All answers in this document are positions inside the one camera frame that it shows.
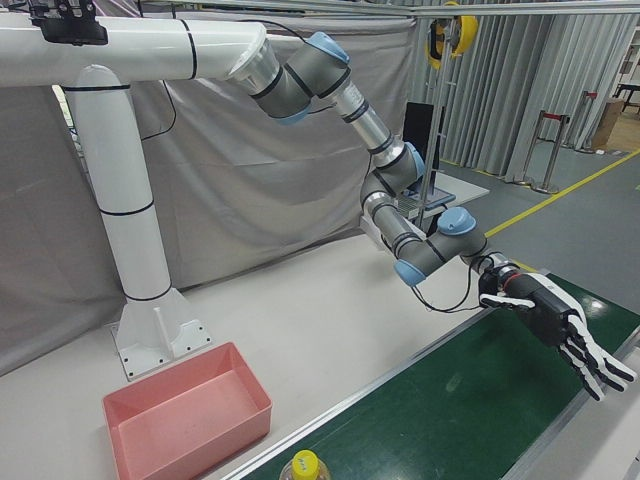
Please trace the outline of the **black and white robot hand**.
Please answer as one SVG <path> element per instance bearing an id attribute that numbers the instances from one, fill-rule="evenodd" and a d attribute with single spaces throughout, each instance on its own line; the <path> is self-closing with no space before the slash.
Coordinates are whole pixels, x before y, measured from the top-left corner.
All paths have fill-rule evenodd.
<path id="1" fill-rule="evenodd" d="M 604 398 L 601 383 L 623 392 L 637 379 L 634 370 L 597 344 L 581 304 L 545 275 L 512 265 L 487 269 L 480 276 L 479 302 L 515 311 L 534 336 L 557 350 L 597 401 Z"/>

